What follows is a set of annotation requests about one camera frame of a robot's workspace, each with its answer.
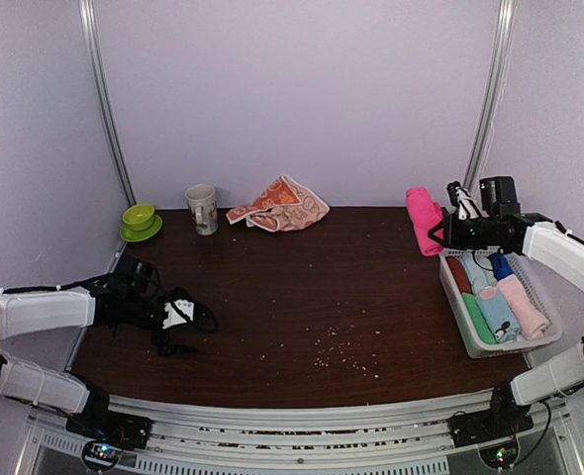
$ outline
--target dark wooden table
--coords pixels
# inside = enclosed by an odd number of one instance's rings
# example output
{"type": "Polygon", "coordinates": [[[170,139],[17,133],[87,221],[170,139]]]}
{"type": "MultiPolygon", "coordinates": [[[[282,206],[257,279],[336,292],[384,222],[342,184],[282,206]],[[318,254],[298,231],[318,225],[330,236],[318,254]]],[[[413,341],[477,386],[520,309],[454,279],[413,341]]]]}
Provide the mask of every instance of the dark wooden table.
{"type": "Polygon", "coordinates": [[[420,400],[492,387],[520,355],[470,359],[403,208],[336,208],[302,232],[229,227],[196,236],[184,211],[128,252],[183,286],[222,329],[174,339],[197,354],[159,357],[149,336],[90,329],[73,371],[112,394],[230,408],[320,408],[420,400]]]}

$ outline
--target metal frame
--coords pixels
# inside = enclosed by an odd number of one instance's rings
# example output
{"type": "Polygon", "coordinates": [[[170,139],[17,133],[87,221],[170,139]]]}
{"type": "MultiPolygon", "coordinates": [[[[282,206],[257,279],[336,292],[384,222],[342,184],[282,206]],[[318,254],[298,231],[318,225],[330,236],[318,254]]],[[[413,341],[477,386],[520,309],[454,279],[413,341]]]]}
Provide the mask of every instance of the metal frame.
{"type": "MultiPolygon", "coordinates": [[[[489,397],[489,391],[482,391],[316,410],[205,408],[115,397],[112,409],[154,419],[147,449],[128,452],[123,459],[122,468],[135,473],[374,475],[477,449],[454,448],[446,420],[457,411],[487,407],[489,397]]],[[[551,406],[552,430],[567,473],[583,475],[579,439],[564,401],[554,399],[551,406]]],[[[534,409],[535,427],[524,435],[541,432],[546,421],[546,410],[534,409]]],[[[13,472],[17,475],[33,473],[41,447],[77,456],[85,441],[66,432],[65,420],[55,413],[35,409],[32,416],[34,423],[13,472]]]]}
{"type": "Polygon", "coordinates": [[[485,164],[490,138],[492,136],[492,121],[497,105],[503,94],[503,83],[507,72],[510,46],[512,42],[512,27],[517,10],[518,0],[500,0],[499,21],[492,50],[490,73],[483,100],[481,117],[477,126],[477,134],[472,145],[470,161],[463,179],[463,186],[474,191],[475,181],[481,175],[485,164]]]}
{"type": "Polygon", "coordinates": [[[85,36],[85,41],[87,43],[87,51],[90,55],[92,72],[94,74],[94,83],[96,85],[96,92],[98,93],[98,101],[103,127],[105,129],[105,136],[107,137],[110,154],[112,155],[112,161],[114,162],[121,190],[125,195],[128,206],[133,206],[136,204],[136,196],[134,195],[134,188],[132,187],[132,182],[127,171],[125,159],[123,158],[121,143],[116,131],[114,113],[112,111],[112,105],[107,91],[107,81],[105,79],[103,58],[101,56],[98,30],[96,28],[96,18],[94,16],[94,0],[79,0],[79,7],[81,11],[83,35],[85,36]]]}

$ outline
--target white basket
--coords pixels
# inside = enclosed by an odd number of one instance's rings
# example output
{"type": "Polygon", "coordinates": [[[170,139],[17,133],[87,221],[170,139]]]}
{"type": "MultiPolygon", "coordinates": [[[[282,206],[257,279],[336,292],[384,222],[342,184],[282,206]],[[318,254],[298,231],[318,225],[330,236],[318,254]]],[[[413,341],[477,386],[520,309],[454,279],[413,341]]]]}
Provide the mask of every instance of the white basket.
{"type": "MultiPolygon", "coordinates": [[[[489,255],[496,249],[477,250],[477,255],[489,255]]],[[[562,336],[562,324],[560,317],[554,310],[553,305],[546,297],[544,289],[538,283],[538,280],[532,270],[527,266],[527,260],[514,254],[508,254],[508,262],[514,273],[526,288],[530,301],[543,315],[549,320],[549,325],[545,329],[544,337],[537,339],[528,339],[525,341],[516,341],[508,343],[489,344],[481,340],[476,328],[470,319],[468,309],[463,302],[457,283],[450,272],[450,267],[446,261],[447,257],[458,257],[466,251],[446,249],[439,256],[439,278],[441,285],[448,297],[452,312],[457,320],[463,344],[471,358],[486,358],[490,356],[499,356],[501,354],[518,353],[520,351],[529,351],[538,346],[544,346],[557,341],[562,336]]]]}

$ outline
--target cup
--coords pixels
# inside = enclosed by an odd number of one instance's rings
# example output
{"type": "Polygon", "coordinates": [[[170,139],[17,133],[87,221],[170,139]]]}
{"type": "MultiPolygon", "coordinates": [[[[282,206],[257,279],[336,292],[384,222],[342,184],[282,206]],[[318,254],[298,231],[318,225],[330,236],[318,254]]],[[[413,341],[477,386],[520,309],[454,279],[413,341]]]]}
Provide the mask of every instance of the cup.
{"type": "Polygon", "coordinates": [[[184,193],[198,235],[209,236],[217,230],[217,197],[212,185],[195,185],[184,193]]]}

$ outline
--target cloth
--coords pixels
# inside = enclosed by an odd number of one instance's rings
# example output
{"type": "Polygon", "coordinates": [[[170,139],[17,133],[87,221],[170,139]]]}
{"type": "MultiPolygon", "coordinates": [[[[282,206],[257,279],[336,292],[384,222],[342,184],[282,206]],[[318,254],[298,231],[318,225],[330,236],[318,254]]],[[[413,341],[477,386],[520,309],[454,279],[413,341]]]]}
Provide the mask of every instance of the cloth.
{"type": "Polygon", "coordinates": [[[474,298],[474,295],[462,293],[461,297],[463,298],[463,303],[466,304],[466,309],[468,309],[470,320],[472,320],[472,324],[477,330],[477,334],[481,338],[481,341],[488,344],[496,344],[497,340],[495,339],[494,335],[490,331],[490,328],[488,327],[488,324],[483,318],[483,314],[481,314],[481,310],[479,310],[479,306],[477,305],[477,301],[474,298]]]}
{"type": "MultiPolygon", "coordinates": [[[[409,210],[415,237],[422,255],[430,257],[441,254],[443,246],[429,237],[431,228],[438,225],[443,219],[439,203],[433,202],[426,188],[411,188],[407,191],[407,210],[409,210]]],[[[443,238],[443,230],[439,230],[436,236],[443,238]]]]}
{"type": "Polygon", "coordinates": [[[492,264],[487,257],[465,252],[459,256],[459,262],[470,279],[470,287],[474,295],[479,295],[486,287],[496,287],[497,279],[494,273],[492,270],[485,270],[492,269],[492,264]]]}
{"type": "Polygon", "coordinates": [[[516,275],[509,275],[497,284],[497,288],[508,301],[508,305],[521,324],[523,335],[528,339],[543,337],[549,320],[539,312],[516,275]]]}
{"type": "Polygon", "coordinates": [[[502,254],[501,252],[495,252],[494,254],[490,254],[488,256],[490,263],[492,264],[492,271],[494,272],[494,276],[497,280],[502,280],[508,277],[509,275],[513,275],[514,271],[512,267],[510,267],[510,263],[508,262],[508,258],[506,254],[502,254]]]}
{"type": "Polygon", "coordinates": [[[449,257],[446,260],[446,263],[448,264],[448,267],[450,267],[450,272],[452,273],[452,277],[454,277],[454,281],[457,283],[459,292],[462,294],[471,294],[472,287],[470,286],[470,279],[468,279],[468,274],[466,274],[461,262],[454,257],[449,257]]]}
{"type": "Polygon", "coordinates": [[[245,220],[248,227],[277,231],[305,230],[317,223],[330,207],[312,190],[299,185],[289,176],[280,176],[251,205],[230,210],[226,218],[231,225],[245,220]]]}
{"type": "Polygon", "coordinates": [[[475,297],[484,320],[500,343],[514,342],[521,332],[519,321],[510,310],[503,294],[495,288],[486,288],[475,297]]]}

